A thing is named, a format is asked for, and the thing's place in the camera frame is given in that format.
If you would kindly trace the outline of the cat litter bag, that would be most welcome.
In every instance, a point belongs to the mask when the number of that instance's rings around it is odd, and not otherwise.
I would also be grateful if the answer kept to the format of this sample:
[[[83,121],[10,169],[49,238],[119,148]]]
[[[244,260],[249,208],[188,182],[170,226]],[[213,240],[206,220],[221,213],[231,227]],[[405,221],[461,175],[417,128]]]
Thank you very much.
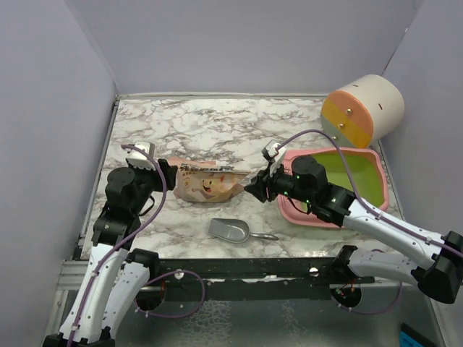
[[[241,193],[249,171],[219,166],[215,161],[193,161],[178,157],[167,159],[178,168],[173,194],[185,202],[222,203]]]

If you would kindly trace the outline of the grey metal litter scoop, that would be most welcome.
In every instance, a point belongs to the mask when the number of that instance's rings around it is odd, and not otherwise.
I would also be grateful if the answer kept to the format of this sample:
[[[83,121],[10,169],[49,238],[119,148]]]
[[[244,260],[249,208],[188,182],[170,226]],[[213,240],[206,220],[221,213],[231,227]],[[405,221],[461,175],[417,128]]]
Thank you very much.
[[[234,244],[244,243],[250,237],[268,241],[279,240],[275,235],[251,232],[243,220],[229,218],[213,218],[208,227],[208,234]]]

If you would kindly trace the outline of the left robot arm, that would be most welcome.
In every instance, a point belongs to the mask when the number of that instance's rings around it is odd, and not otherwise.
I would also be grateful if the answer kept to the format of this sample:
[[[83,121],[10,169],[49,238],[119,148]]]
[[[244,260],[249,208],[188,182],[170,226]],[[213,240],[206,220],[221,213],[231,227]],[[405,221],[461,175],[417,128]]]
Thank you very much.
[[[132,249],[153,192],[176,184],[177,167],[165,159],[128,159],[107,176],[106,203],[93,226],[90,259],[75,302],[57,334],[45,346],[114,346],[117,330],[144,285],[160,275],[155,252]]]

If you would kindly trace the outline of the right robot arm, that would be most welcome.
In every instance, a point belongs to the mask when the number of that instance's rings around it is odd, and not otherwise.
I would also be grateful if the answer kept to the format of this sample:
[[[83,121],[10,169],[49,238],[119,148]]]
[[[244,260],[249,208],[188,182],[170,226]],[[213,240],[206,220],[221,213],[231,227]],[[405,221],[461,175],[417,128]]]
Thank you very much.
[[[374,207],[351,190],[328,181],[325,168],[310,155],[296,158],[290,173],[268,166],[245,187],[260,202],[279,195],[303,202],[317,219],[362,232],[396,254],[344,247],[332,265],[337,281],[379,277],[416,285],[426,296],[453,304],[462,285],[462,235],[414,226]]]

